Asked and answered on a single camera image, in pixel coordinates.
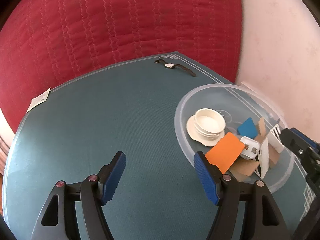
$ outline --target red quilted blanket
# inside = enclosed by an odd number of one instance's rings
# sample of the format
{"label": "red quilted blanket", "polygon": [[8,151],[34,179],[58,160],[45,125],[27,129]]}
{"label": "red quilted blanket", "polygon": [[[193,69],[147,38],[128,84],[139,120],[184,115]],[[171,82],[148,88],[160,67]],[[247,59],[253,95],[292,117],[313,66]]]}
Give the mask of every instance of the red quilted blanket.
{"label": "red quilted blanket", "polygon": [[49,87],[176,50],[234,81],[241,20],[241,0],[22,0],[0,32],[0,108],[16,131]]}

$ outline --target clear plastic container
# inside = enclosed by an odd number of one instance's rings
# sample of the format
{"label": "clear plastic container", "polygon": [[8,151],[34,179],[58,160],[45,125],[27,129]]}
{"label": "clear plastic container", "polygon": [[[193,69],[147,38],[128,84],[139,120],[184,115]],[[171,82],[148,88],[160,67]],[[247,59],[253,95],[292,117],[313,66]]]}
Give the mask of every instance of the clear plastic container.
{"label": "clear plastic container", "polygon": [[[211,147],[206,147],[194,141],[187,133],[186,124],[189,117],[201,108],[210,108],[218,111],[226,121],[226,132],[236,134],[237,127],[249,117],[255,124],[263,116],[267,132],[277,123],[283,128],[288,125],[277,110],[259,95],[249,89],[230,84],[209,84],[197,87],[188,92],[179,102],[174,127],[179,145],[193,166],[195,152],[207,153]],[[280,189],[289,178],[294,165],[294,155],[284,148],[276,166],[270,169],[263,181],[273,193]],[[256,174],[246,182],[254,182],[259,177]]]}

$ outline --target screw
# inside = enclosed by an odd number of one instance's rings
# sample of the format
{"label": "screw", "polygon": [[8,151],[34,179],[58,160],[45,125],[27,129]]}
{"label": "screw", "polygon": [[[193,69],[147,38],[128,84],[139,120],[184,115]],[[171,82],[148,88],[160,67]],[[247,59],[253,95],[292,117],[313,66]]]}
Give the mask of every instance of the screw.
{"label": "screw", "polygon": [[224,174],[224,175],[222,176],[222,178],[223,178],[225,181],[230,181],[230,180],[231,180],[231,176],[228,175],[228,174]]}
{"label": "screw", "polygon": [[97,175],[90,175],[90,176],[89,176],[89,181],[96,181],[97,178],[98,178]]}
{"label": "screw", "polygon": [[57,187],[63,187],[64,186],[64,181],[60,180],[56,183]]}
{"label": "screw", "polygon": [[264,186],[264,183],[263,183],[262,180],[258,180],[258,181],[257,181],[257,185],[258,185],[259,187],[263,187],[263,186]]}

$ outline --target teal table mat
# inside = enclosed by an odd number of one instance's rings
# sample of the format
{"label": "teal table mat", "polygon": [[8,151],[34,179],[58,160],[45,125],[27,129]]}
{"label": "teal table mat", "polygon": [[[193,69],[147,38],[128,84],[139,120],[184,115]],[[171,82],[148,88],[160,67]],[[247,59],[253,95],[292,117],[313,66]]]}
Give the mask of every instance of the teal table mat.
{"label": "teal table mat", "polygon": [[[197,77],[155,64],[159,58],[183,64]],[[17,239],[31,238],[58,180],[82,181],[117,151],[126,154],[127,166],[113,200],[103,207],[115,239],[206,239],[217,207],[180,149],[174,114],[187,92],[216,82],[230,83],[173,52],[114,64],[52,90],[22,120],[6,164],[4,217]],[[291,232],[313,197],[304,176],[296,162],[273,194]],[[79,203],[76,211],[87,239]],[[240,236],[243,214],[241,203],[233,239]]]}

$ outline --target paper label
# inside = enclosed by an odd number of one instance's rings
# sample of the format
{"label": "paper label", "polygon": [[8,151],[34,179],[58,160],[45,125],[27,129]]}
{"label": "paper label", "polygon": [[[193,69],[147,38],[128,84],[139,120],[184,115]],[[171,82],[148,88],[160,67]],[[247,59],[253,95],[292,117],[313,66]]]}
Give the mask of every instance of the paper label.
{"label": "paper label", "polygon": [[46,92],[42,93],[41,95],[37,96],[36,98],[32,98],[30,106],[29,106],[27,112],[29,112],[35,106],[45,102],[47,100],[47,98],[48,98],[50,89],[51,88],[49,88]]}

